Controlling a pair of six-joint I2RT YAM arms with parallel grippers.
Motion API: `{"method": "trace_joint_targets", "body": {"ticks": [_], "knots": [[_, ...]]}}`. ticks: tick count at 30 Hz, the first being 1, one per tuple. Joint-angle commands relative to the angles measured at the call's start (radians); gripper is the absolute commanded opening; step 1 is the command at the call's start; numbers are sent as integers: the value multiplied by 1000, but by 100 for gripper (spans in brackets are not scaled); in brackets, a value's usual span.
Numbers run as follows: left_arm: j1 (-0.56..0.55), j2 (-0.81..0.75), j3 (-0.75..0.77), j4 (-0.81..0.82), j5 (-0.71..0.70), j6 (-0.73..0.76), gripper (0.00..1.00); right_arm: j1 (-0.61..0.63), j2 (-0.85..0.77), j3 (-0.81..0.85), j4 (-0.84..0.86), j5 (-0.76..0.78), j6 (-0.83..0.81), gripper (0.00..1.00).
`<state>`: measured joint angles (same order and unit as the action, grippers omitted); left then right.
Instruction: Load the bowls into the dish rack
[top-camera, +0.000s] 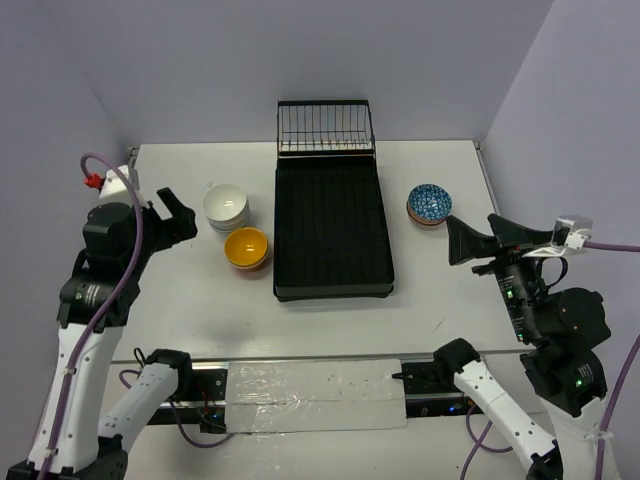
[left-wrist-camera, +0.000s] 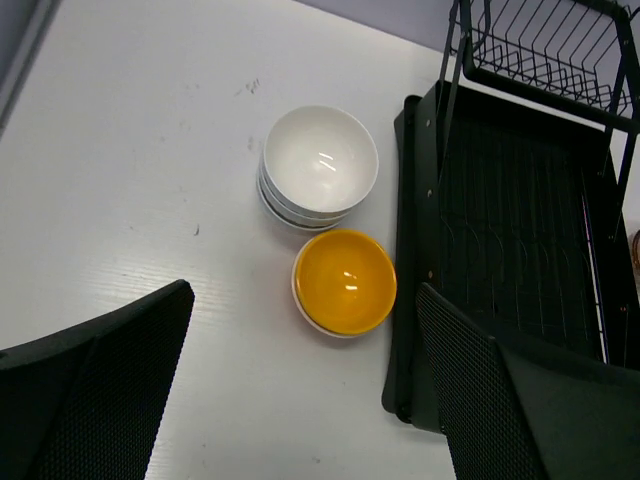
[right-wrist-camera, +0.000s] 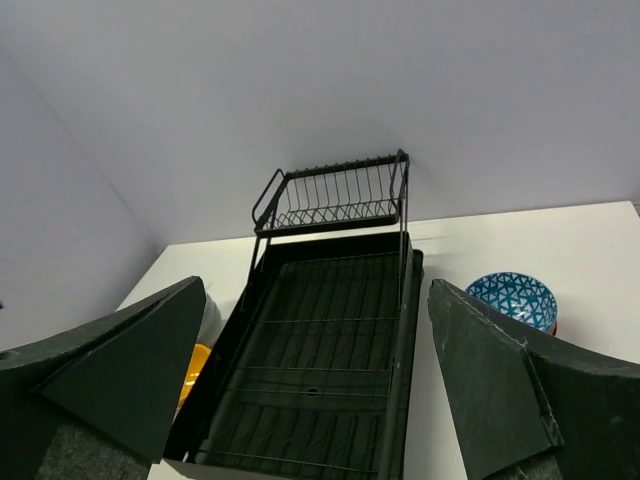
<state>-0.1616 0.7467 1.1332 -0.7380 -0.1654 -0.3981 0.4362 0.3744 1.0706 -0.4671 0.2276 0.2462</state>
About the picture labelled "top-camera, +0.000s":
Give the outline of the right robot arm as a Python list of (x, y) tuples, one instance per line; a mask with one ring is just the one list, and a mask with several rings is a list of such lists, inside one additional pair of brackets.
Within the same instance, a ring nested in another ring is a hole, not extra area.
[(620, 474), (604, 425), (611, 396), (596, 346), (609, 339), (603, 298), (597, 291), (553, 292), (542, 277), (547, 258), (580, 252), (590, 220), (566, 217), (538, 231), (496, 214), (484, 235), (462, 220), (446, 220), (449, 263), (485, 259), (478, 276), (495, 277), (519, 342), (530, 346), (520, 361), (554, 427), (547, 432), (500, 386), (479, 353), (456, 339), (434, 353), (434, 378), (460, 390), (507, 440), (529, 479), (617, 479)]

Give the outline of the white bowl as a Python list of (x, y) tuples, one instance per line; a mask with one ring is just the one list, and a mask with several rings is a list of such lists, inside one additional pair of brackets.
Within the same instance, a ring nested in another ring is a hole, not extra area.
[(246, 226), (251, 219), (251, 210), (244, 210), (228, 220), (213, 220), (208, 218), (210, 227), (217, 232), (231, 232)]
[(203, 211), (208, 219), (223, 222), (236, 218), (247, 203), (248, 197), (239, 186), (219, 184), (205, 194)]
[(212, 204), (205, 210), (205, 216), (212, 228), (233, 230), (245, 225), (250, 219), (250, 204)]

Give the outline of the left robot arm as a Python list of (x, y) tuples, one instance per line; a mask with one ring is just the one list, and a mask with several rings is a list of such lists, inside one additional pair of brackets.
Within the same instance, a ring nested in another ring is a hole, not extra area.
[(151, 256), (193, 239), (195, 213), (168, 188), (157, 192), (170, 217), (152, 205), (106, 203), (83, 227), (85, 247), (60, 291), (58, 360), (39, 431), (10, 479), (121, 479), (128, 454), (162, 403), (188, 396), (195, 373), (188, 353), (157, 349), (108, 413), (101, 405), (110, 365), (140, 293)]

